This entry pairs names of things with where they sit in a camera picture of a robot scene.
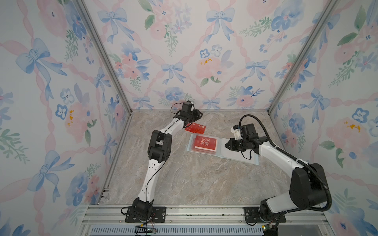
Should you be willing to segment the red card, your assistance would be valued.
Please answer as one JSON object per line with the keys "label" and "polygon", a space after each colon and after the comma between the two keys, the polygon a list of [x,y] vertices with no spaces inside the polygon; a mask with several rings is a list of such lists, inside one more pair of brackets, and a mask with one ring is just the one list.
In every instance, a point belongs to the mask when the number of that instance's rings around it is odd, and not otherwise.
{"label": "red card", "polygon": [[196,134],[204,134],[205,130],[206,126],[197,123],[191,123],[188,127],[185,128],[185,131]]}
{"label": "red card", "polygon": [[194,141],[194,148],[198,150],[205,150],[216,152],[218,140],[217,138],[211,138],[206,136],[196,136]]}

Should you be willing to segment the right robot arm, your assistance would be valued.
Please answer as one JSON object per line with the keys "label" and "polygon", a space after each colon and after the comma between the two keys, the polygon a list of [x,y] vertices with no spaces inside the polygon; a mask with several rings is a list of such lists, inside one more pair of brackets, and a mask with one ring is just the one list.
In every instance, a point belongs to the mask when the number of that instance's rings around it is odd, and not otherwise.
{"label": "right robot arm", "polygon": [[231,132],[234,136],[225,144],[226,149],[265,157],[290,178],[286,193],[261,201],[258,216],[262,221],[279,222],[285,214],[302,210],[325,212],[331,209],[331,191],[320,164],[308,163],[279,147],[254,115],[242,116]]}

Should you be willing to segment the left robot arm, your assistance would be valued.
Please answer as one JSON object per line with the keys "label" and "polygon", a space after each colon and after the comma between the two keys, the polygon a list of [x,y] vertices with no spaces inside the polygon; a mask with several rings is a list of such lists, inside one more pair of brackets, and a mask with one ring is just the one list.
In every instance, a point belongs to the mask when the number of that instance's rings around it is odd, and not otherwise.
{"label": "left robot arm", "polygon": [[166,127],[152,132],[147,150],[147,173],[141,191],[133,201],[130,215],[147,222],[152,218],[159,172],[170,157],[173,137],[180,130],[190,127],[202,116],[203,113],[188,100],[182,103],[181,109],[174,114]]}

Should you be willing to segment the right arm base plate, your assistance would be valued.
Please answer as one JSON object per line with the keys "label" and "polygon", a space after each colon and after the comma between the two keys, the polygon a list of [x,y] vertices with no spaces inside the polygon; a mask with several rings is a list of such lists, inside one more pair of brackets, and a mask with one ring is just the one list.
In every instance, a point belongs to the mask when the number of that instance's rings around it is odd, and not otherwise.
{"label": "right arm base plate", "polygon": [[261,210],[259,206],[246,206],[243,207],[245,214],[245,220],[247,223],[276,223],[278,220],[280,223],[286,223],[285,215],[280,213],[272,213],[268,209]]}

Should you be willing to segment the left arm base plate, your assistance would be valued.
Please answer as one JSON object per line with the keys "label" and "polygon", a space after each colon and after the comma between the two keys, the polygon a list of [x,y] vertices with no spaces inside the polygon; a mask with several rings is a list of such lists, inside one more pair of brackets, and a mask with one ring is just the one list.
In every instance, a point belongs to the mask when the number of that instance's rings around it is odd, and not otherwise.
{"label": "left arm base plate", "polygon": [[126,223],[164,223],[166,219],[166,207],[149,207],[143,211],[128,206],[121,209],[121,214],[125,216]]}

